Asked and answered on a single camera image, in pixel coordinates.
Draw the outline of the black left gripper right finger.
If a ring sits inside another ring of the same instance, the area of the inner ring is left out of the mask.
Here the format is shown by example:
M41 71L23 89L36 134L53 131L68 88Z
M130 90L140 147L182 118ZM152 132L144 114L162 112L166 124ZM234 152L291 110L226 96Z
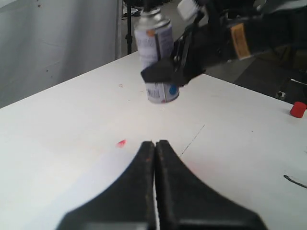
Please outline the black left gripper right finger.
M265 230L260 216L202 182L166 140L155 147L155 188L162 230Z

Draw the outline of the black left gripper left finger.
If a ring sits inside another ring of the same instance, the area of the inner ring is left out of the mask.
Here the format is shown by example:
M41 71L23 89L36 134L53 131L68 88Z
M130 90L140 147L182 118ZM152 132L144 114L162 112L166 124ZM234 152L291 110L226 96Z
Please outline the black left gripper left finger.
M155 145L145 141L136 156L104 192L67 213L59 230L154 230Z

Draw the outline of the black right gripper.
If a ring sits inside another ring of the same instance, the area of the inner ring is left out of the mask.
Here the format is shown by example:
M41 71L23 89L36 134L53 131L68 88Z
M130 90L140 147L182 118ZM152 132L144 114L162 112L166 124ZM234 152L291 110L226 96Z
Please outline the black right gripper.
M201 10L175 42L170 58L141 71L145 83L184 86L207 68L252 56L246 25L254 15L252 4L200 4Z

